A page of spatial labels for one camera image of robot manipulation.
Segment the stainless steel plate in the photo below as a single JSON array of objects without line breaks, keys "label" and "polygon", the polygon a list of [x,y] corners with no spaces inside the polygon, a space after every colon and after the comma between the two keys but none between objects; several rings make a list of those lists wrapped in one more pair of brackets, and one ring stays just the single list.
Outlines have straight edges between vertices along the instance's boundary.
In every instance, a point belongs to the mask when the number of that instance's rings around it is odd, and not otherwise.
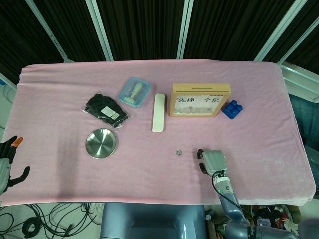
[{"label": "stainless steel plate", "polygon": [[106,158],[114,152],[115,147],[115,135],[106,128],[93,131],[85,142],[86,151],[93,158]]}]

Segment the blue lego brick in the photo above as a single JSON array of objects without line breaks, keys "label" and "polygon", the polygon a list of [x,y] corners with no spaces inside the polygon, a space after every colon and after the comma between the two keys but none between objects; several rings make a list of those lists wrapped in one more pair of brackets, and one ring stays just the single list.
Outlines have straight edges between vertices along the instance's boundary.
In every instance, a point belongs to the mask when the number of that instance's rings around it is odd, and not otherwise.
[{"label": "blue lego brick", "polygon": [[231,101],[222,111],[231,119],[233,119],[243,109],[242,105],[237,104],[237,101]]}]

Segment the plastic bag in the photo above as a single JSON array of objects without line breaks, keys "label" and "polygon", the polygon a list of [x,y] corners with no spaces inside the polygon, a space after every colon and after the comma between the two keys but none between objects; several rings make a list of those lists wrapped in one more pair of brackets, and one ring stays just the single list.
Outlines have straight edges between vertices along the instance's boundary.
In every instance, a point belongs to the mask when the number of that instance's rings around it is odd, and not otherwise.
[{"label": "plastic bag", "polygon": [[113,128],[120,128],[121,123],[129,116],[122,110],[115,100],[109,96],[96,93],[87,103],[83,111],[94,115],[104,123],[108,123]]}]

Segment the black curtain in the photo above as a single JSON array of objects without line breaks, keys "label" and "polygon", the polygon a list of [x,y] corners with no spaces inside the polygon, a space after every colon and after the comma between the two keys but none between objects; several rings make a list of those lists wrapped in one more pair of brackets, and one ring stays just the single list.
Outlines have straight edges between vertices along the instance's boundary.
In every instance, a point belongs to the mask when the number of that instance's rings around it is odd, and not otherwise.
[{"label": "black curtain", "polygon": [[273,48],[269,51],[267,56],[264,58],[264,61],[278,62],[318,16],[319,1],[308,0],[278,39]]},{"label": "black curtain", "polygon": [[184,0],[98,0],[114,60],[176,59]]},{"label": "black curtain", "polygon": [[319,25],[286,60],[319,75]]},{"label": "black curtain", "polygon": [[63,62],[53,42],[23,0],[0,0],[0,72],[19,82],[21,69]]},{"label": "black curtain", "polygon": [[252,61],[293,0],[195,0],[184,58]]},{"label": "black curtain", "polygon": [[34,0],[68,58],[105,61],[85,0]]}]

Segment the robotic hand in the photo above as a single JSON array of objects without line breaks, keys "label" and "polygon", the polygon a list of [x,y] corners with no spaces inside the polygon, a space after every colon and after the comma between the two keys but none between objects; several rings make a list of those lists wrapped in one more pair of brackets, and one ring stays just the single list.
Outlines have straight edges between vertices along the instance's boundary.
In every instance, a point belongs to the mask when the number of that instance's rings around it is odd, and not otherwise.
[{"label": "robotic hand", "polygon": [[219,151],[198,150],[197,158],[204,158],[200,169],[212,177],[213,188],[218,193],[225,215],[232,220],[225,227],[228,239],[298,239],[292,232],[262,226],[250,226],[238,203],[230,180],[226,177],[226,158]]},{"label": "robotic hand", "polygon": [[12,137],[7,142],[0,144],[0,195],[7,191],[8,187],[23,182],[30,172],[30,167],[24,169],[23,174],[15,179],[11,179],[11,165],[15,156],[15,151],[23,141],[23,138]]}]

